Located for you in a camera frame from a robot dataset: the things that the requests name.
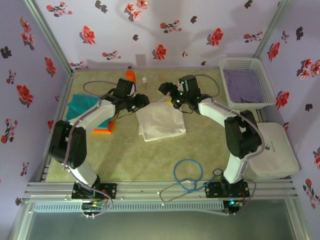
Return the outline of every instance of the white plastic basket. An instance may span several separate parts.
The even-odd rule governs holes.
[[[222,76],[226,102],[231,109],[262,109],[265,106],[276,104],[276,95],[271,85],[267,72],[262,62],[253,57],[223,57],[219,59],[219,66]],[[263,102],[242,103],[233,102],[230,99],[228,87],[224,75],[224,70],[253,70],[254,75],[259,81]]]

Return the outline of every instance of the wall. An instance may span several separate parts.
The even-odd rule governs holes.
[[[253,56],[279,0],[36,0],[73,68],[218,67]]]
[[[0,12],[0,240],[6,240],[43,160],[67,74],[23,1],[2,0]]]
[[[320,2],[293,1],[262,52],[278,95],[266,118],[278,122],[300,164],[292,177],[314,239],[320,228]]]

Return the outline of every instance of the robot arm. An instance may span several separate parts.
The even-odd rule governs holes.
[[[179,84],[163,83],[159,92],[171,96],[170,104],[179,109],[182,104],[200,114],[211,118],[225,128],[227,147],[230,157],[223,173],[224,179],[229,184],[234,184],[242,179],[241,170],[247,160],[247,156],[257,151],[262,141],[258,133],[241,117],[231,113],[224,105],[216,102],[207,94],[201,94],[198,83],[193,75],[180,78]],[[252,112],[246,110],[239,113],[247,118],[255,126],[257,123]]]
[[[49,146],[49,153],[59,163],[64,163],[69,134],[76,122],[70,144],[67,165],[72,174],[84,184],[96,187],[100,184],[100,178],[89,167],[87,157],[87,139],[89,134],[103,123],[106,119],[112,118],[121,110],[135,113],[140,108],[147,106],[150,102],[144,94],[135,93],[136,86],[132,81],[119,79],[112,94],[103,95],[99,108],[92,112],[97,106],[93,106],[82,115],[66,122],[59,120],[53,129],[52,139]]]

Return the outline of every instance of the white fabric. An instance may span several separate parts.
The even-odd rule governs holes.
[[[139,122],[138,133],[146,142],[180,136],[186,133],[182,112],[173,108],[165,96],[158,102],[139,109],[136,118]]]

